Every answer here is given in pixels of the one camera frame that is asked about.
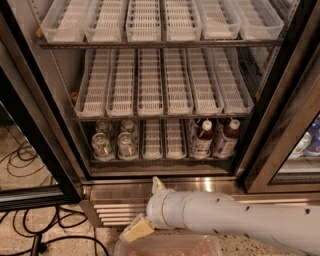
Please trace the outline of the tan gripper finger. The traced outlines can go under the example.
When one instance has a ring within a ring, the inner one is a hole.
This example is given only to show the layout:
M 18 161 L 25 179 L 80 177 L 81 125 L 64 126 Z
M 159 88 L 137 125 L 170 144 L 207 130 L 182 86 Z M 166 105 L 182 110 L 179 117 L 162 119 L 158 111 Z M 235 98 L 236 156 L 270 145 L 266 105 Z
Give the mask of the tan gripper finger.
M 124 242 L 133 242 L 154 232 L 153 225 L 139 214 L 120 234 L 119 238 Z
M 152 193 L 153 194 L 157 193 L 160 190 L 165 189 L 165 185 L 157 176 L 154 176 L 152 178 L 152 182 L 153 182 L 153 185 L 152 185 Z

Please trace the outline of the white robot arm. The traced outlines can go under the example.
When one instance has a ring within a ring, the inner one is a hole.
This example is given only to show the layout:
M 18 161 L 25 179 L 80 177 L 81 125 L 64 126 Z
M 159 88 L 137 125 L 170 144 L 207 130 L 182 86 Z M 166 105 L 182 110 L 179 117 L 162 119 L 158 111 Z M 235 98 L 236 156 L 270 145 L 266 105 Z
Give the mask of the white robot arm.
M 320 207 L 242 203 L 219 192 L 176 191 L 152 179 L 146 212 L 124 229 L 120 239 L 133 242 L 156 229 L 185 229 L 203 235 L 242 235 L 320 256 Z

